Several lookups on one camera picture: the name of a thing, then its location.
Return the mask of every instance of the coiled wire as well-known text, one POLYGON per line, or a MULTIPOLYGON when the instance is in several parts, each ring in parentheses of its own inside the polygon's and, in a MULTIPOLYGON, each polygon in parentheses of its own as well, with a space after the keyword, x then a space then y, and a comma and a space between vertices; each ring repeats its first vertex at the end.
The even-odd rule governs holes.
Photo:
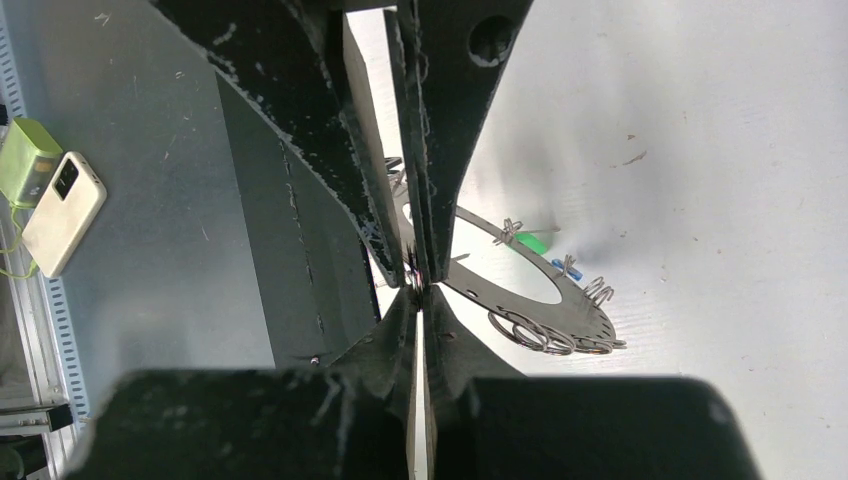
POLYGON ((535 322, 526 316, 498 307, 499 312, 489 312, 489 322, 501 335, 528 350, 565 356, 574 352, 606 355, 613 350, 626 348, 624 340, 602 340, 579 337, 563 333, 548 325, 535 322), (498 317, 512 324, 511 329, 503 326, 498 317))

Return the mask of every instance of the white surface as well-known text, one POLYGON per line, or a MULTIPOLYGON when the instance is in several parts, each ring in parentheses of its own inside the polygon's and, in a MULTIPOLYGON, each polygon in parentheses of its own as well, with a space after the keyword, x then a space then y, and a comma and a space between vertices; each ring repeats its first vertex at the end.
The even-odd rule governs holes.
MULTIPOLYGON (((551 253, 616 288, 605 310, 630 349, 540 356, 469 302, 458 315, 529 373, 706 379, 766 478, 844 478, 846 19, 836 0, 536 0, 460 204, 561 226, 551 253)), ((357 22, 400 155, 380 17, 357 22)), ((544 288, 511 262, 490 275, 544 288)))
POLYGON ((55 278, 62 273, 105 200, 106 188, 85 158, 77 152, 66 153, 21 239, 45 277, 55 278), (56 182, 68 162, 79 173, 63 199, 56 191, 56 182))

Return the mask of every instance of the green object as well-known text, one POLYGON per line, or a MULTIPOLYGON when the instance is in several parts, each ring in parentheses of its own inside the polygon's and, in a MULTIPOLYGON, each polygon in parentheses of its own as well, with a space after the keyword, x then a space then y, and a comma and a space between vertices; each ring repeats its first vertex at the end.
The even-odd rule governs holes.
POLYGON ((532 233, 518 232, 515 234, 515 239, 539 255, 544 255, 545 252, 548 251, 548 246, 542 243, 542 241, 536 238, 536 236, 532 233))
POLYGON ((0 192, 9 204, 34 208, 62 157, 62 147, 31 118, 14 118, 0 149, 0 192))

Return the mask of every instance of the blue object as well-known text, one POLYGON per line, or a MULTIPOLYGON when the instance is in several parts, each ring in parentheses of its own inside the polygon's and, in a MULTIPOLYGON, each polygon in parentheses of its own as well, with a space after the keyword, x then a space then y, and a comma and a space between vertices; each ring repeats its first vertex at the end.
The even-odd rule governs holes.
MULTIPOLYGON (((562 260, 558 258, 551 260, 551 265, 560 270, 565 270, 565 265, 562 263, 562 260)), ((573 278, 575 282, 579 282, 583 279, 583 274, 580 273, 580 270, 577 270, 574 267, 569 268, 565 273, 567 273, 569 277, 573 278)))

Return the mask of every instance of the green charger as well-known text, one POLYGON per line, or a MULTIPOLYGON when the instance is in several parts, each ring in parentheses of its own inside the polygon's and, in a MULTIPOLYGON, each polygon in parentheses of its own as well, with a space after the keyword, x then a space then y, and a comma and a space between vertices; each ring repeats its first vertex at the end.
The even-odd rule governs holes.
POLYGON ((35 208, 62 158, 62 147, 31 118, 14 118, 0 149, 0 192, 15 209, 35 208))

